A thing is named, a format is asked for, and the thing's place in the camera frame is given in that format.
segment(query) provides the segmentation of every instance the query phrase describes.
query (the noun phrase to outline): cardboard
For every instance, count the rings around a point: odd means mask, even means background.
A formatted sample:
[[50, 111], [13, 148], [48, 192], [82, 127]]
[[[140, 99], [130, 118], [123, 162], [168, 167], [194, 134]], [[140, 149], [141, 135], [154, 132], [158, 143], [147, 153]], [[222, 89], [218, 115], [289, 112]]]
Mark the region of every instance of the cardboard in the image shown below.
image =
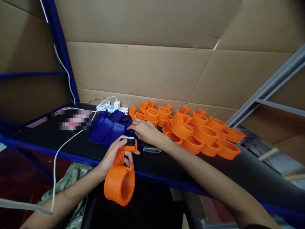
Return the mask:
[[[91, 99], [95, 98], [108, 98], [110, 96], [116, 96], [118, 100], [120, 101], [121, 107], [126, 107], [130, 109], [131, 106], [135, 106], [137, 108], [137, 111], [140, 111], [141, 103], [142, 101], [155, 101], [156, 107], [158, 106], [165, 106], [166, 104], [170, 104], [172, 108], [172, 114], [175, 114], [177, 110], [180, 110], [182, 106], [185, 105], [185, 102], [178, 102], [178, 101], [172, 101], [172, 100], [164, 100], [164, 99], [156, 99], [156, 98], [150, 98], [150, 97], [143, 97], [143, 96], [136, 96], [136, 95], [128, 95], [128, 94], [119, 94], [119, 93], [111, 93], [111, 92], [103, 92], [103, 91], [95, 91], [95, 90], [88, 90], [88, 89], [82, 89], [78, 88], [78, 96], [81, 102], [87, 102]], [[110, 98], [111, 104], [115, 102], [115, 98]], [[91, 102], [90, 104], [98, 105], [103, 100], [95, 100]]]
[[303, 0], [245, 0], [217, 49], [294, 52], [305, 43]]
[[0, 72], [59, 71], [45, 21], [0, 1]]
[[282, 141], [274, 145], [281, 152], [289, 155], [299, 163], [305, 165], [305, 134]]
[[277, 144], [304, 133], [305, 117], [262, 105], [241, 125], [271, 144]]
[[215, 50], [188, 102], [239, 108], [290, 55]]
[[29, 14], [45, 20], [44, 12], [39, 0], [3, 0]]
[[189, 115], [192, 115], [197, 109], [201, 109], [206, 112], [205, 116], [207, 118], [212, 115], [214, 118], [219, 119], [222, 122], [228, 121], [229, 118], [231, 118], [231, 116], [237, 111], [237, 109], [234, 108], [224, 108], [197, 103], [187, 103], [187, 107], [190, 108]]
[[70, 101], [63, 75], [1, 79], [0, 120], [21, 125]]
[[269, 99], [271, 102], [305, 110], [305, 68], [302, 68]]
[[78, 88], [185, 102], [211, 50], [67, 42]]
[[242, 0], [56, 0], [66, 41], [214, 48]]

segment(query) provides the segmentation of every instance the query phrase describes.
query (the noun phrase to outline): person's left hand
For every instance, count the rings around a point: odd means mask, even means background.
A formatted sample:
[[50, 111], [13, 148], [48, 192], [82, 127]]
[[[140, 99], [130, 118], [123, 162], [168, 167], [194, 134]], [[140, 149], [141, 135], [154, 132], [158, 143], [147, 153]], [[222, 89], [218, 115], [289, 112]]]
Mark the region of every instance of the person's left hand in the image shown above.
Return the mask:
[[[107, 173], [109, 172], [115, 157], [117, 155], [117, 152], [119, 150], [119, 148], [121, 148], [122, 146], [124, 146], [127, 143], [127, 139], [124, 139], [122, 141], [120, 141], [121, 137], [119, 137], [117, 140], [115, 140], [111, 146], [109, 147], [107, 153], [105, 154], [103, 160], [101, 161], [101, 163], [98, 165], [98, 169], [99, 169], [99, 173], [103, 176], [106, 177]], [[133, 166], [133, 158], [132, 158], [132, 152], [130, 151], [125, 151], [125, 155], [128, 157], [124, 158], [124, 163], [126, 164], [126, 166], [131, 167]]]

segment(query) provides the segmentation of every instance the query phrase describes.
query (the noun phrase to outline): person's right hand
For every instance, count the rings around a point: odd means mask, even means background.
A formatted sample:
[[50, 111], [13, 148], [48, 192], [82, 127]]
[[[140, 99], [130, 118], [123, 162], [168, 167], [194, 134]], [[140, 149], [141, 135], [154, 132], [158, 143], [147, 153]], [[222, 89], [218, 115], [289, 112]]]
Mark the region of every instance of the person's right hand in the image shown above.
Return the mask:
[[157, 148], [160, 148], [160, 144], [167, 138], [166, 135], [158, 131], [149, 121], [136, 119], [127, 129], [132, 129], [141, 141], [154, 145]]

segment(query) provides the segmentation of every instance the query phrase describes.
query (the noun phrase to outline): white wire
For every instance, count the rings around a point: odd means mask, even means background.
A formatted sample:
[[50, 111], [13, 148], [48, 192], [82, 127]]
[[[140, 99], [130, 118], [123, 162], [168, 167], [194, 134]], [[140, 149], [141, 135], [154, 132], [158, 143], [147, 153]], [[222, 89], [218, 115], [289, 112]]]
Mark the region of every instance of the white wire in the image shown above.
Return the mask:
[[59, 58], [59, 56], [58, 56], [58, 53], [57, 53], [57, 49], [56, 49], [55, 44], [54, 44], [54, 49], [55, 49], [55, 53], [56, 53], [56, 56], [57, 56], [59, 62], [61, 63], [61, 65], [63, 66], [63, 68], [65, 69], [65, 71], [66, 71], [67, 74], [68, 74], [69, 88], [70, 88], [71, 94], [72, 94], [72, 96], [73, 96], [74, 105], [76, 105], [76, 103], [75, 103], [75, 97], [74, 97], [74, 94], [73, 94], [73, 92], [72, 92], [71, 84], [70, 84], [70, 74], [69, 74], [68, 70], [66, 69], [66, 67], [64, 66], [64, 64], [61, 62], [61, 60], [60, 60], [60, 58]]
[[[110, 96], [110, 97], [108, 97], [107, 99], [110, 99], [110, 98], [113, 98], [113, 97], [115, 97], [117, 100], [118, 100], [118, 98], [116, 97], [116, 96]], [[93, 119], [94, 119], [94, 117], [95, 117], [95, 115], [96, 115], [96, 112], [98, 111], [98, 108], [96, 108], [96, 110], [95, 111], [91, 111], [91, 113], [92, 112], [95, 112], [94, 113], [94, 116], [92, 117], [92, 119], [91, 119], [91, 121], [93, 121]], [[76, 109], [76, 110], [84, 110], [84, 109], [80, 109], [80, 108], [66, 108], [65, 110], [68, 110], [68, 109]], [[60, 150], [64, 147], [64, 145], [65, 144], [67, 144], [72, 138], [74, 138], [76, 135], [78, 135], [79, 133], [81, 133], [82, 132], [82, 130], [80, 131], [80, 132], [78, 132], [78, 133], [76, 133], [74, 136], [72, 136], [68, 141], [66, 141], [58, 150], [57, 150], [57, 152], [56, 152], [56, 154], [55, 154], [55, 157], [54, 157], [54, 166], [53, 166], [53, 195], [52, 195], [52, 206], [51, 206], [51, 212], [53, 213], [53, 210], [54, 210], [54, 204], [55, 204], [55, 187], [56, 187], [56, 159], [57, 159], [57, 155], [58, 155], [58, 153], [60, 152]]]

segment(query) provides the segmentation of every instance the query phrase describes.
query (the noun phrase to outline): black table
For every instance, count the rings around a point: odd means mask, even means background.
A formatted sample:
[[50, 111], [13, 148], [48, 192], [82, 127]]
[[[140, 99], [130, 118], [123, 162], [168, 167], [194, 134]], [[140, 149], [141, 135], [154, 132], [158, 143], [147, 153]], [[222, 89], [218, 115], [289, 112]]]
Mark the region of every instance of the black table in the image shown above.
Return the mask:
[[[76, 105], [76, 108], [92, 111], [96, 109], [95, 106], [88, 104], [79, 104]], [[59, 122], [61, 121], [60, 115], [55, 116], [28, 132], [20, 133], [15, 138], [9, 139], [9, 143], [16, 147], [55, 155], [61, 145], [78, 132], [59, 130]], [[58, 157], [96, 166], [103, 159], [107, 148], [89, 142], [89, 132], [83, 131], [69, 141]], [[165, 152], [160, 154], [147, 153], [142, 151], [142, 147], [138, 147], [138, 149], [141, 154], [133, 155], [138, 178], [207, 195], [168, 154]], [[270, 213], [298, 215], [305, 218], [305, 194], [243, 147], [241, 147], [241, 153], [231, 161], [218, 155], [209, 157], [199, 153], [198, 156], [247, 190]]]

